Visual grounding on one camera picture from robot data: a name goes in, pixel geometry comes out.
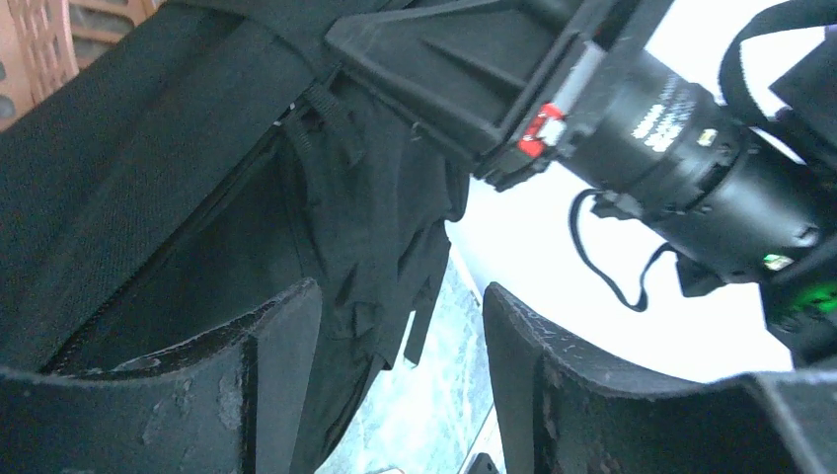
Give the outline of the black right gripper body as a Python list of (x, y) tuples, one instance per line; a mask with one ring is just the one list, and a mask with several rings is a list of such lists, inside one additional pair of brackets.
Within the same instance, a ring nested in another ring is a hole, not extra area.
[(606, 120), (667, 1), (455, 1), (344, 17), (347, 73), (498, 191)]

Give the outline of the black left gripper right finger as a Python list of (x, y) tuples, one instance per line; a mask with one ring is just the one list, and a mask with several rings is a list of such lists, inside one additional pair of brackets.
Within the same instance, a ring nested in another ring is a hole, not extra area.
[(483, 319), (510, 473), (832, 473), (836, 374), (709, 384), (612, 355), (490, 284)]

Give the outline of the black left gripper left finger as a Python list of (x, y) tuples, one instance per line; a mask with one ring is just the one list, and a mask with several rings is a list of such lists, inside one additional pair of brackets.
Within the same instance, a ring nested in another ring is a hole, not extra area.
[(257, 309), (99, 373), (1, 370), (5, 473), (286, 473), (320, 329), (306, 278)]

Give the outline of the black student backpack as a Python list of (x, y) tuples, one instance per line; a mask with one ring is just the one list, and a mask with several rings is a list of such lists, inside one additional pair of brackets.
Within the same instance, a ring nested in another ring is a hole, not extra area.
[(286, 473), (342, 439), (428, 315), (469, 174), (327, 51), (387, 1), (169, 1), (1, 134), (1, 370), (79, 376), (309, 278), (320, 329)]

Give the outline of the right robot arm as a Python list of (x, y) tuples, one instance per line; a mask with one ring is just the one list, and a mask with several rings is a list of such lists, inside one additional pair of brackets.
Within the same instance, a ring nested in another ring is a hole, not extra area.
[(732, 39), (715, 98), (647, 48), (667, 1), (456, 1), (353, 14), (326, 42), (349, 74), (511, 189), (557, 163), (601, 218), (636, 220), (676, 256), (681, 292), (759, 286), (796, 365), (836, 359), (836, 38), (747, 88), (747, 40), (836, 28), (832, 1), (785, 1)]

